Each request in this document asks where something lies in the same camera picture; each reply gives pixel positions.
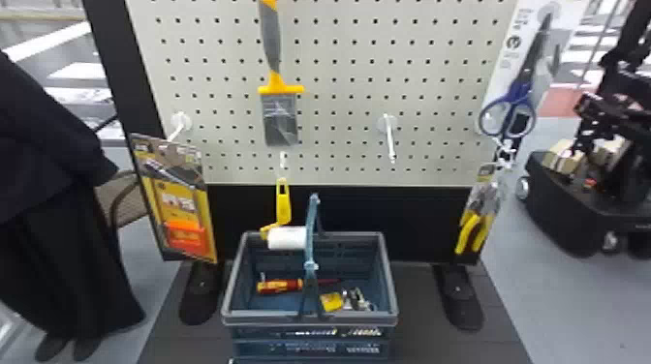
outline pliers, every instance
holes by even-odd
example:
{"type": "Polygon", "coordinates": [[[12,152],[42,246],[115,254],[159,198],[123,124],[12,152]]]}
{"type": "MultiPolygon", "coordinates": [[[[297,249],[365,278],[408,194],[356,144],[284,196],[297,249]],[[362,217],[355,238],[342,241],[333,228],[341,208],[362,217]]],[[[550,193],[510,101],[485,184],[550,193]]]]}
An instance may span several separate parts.
{"type": "Polygon", "coordinates": [[[455,254],[460,256],[465,252],[471,233],[477,228],[479,230],[471,244],[471,250],[476,253],[481,249],[499,210],[499,203],[499,184],[497,182],[491,182],[481,187],[475,199],[461,216],[459,222],[461,231],[454,248],[455,254]]]}

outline yellow pliers handle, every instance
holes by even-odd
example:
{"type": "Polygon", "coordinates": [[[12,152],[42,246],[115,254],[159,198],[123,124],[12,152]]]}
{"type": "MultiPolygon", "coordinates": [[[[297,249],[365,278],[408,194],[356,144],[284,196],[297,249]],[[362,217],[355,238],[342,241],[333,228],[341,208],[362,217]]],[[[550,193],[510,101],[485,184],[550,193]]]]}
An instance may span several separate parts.
{"type": "Polygon", "coordinates": [[[486,241],[488,232],[490,231],[490,228],[493,226],[493,220],[495,220],[494,215],[488,215],[482,218],[481,230],[480,232],[477,233],[477,236],[475,237],[475,241],[473,241],[473,245],[470,247],[474,253],[478,252],[481,249],[483,242],[486,241]]]}
{"type": "Polygon", "coordinates": [[[465,211],[463,217],[461,217],[461,232],[459,232],[459,238],[456,241],[456,247],[454,248],[454,253],[458,256],[462,255],[468,246],[468,238],[473,229],[481,223],[481,216],[476,214],[474,211],[465,211]]]}

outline plastic basket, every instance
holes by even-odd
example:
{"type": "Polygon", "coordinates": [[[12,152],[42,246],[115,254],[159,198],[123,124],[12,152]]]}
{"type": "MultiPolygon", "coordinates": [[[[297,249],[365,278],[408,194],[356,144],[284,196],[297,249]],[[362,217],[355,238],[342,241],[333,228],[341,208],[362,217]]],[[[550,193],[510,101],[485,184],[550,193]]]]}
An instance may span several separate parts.
{"type": "Polygon", "coordinates": [[[302,251],[270,251],[256,232],[246,232],[232,267],[222,320],[232,335],[235,357],[255,360],[386,359],[398,304],[385,239],[379,232],[325,232],[314,235],[319,278],[337,278],[319,293],[358,287],[375,311],[317,315],[317,298],[301,292],[256,294],[260,273],[267,279],[304,275],[302,251]]]}

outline blue basket handle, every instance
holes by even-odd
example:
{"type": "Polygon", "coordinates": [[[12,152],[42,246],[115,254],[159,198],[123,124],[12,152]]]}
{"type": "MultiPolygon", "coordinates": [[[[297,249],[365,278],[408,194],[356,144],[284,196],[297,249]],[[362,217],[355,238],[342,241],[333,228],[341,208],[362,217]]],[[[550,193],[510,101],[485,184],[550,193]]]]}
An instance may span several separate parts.
{"type": "Polygon", "coordinates": [[[307,207],[307,218],[305,219],[305,230],[307,231],[307,236],[305,236],[305,262],[303,263],[303,268],[305,269],[305,285],[303,286],[303,293],[300,296],[300,306],[298,307],[297,319],[303,319],[305,315],[305,300],[307,296],[312,296],[317,304],[317,316],[319,320],[328,320],[331,318],[330,315],[326,315],[324,311],[324,306],[319,299],[319,284],[317,283],[317,270],[319,270],[319,264],[314,261],[314,228],[317,229],[319,235],[323,235],[323,225],[321,223],[321,218],[319,217],[319,200],[318,194],[312,194],[310,196],[310,202],[307,207]]]}

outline pegboard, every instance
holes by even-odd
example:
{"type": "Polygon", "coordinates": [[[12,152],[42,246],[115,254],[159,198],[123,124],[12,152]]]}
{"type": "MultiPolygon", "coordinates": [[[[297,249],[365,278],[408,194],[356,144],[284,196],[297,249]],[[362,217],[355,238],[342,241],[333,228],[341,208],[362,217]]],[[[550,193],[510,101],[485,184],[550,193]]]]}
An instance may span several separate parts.
{"type": "MultiPolygon", "coordinates": [[[[516,0],[279,0],[281,73],[297,100],[293,184],[468,186],[494,146],[474,119],[516,0]],[[376,128],[399,121],[396,164],[376,128]]],[[[272,184],[258,86],[268,67],[256,0],[128,0],[156,105],[188,113],[180,141],[203,152],[205,179],[272,184]]]]}

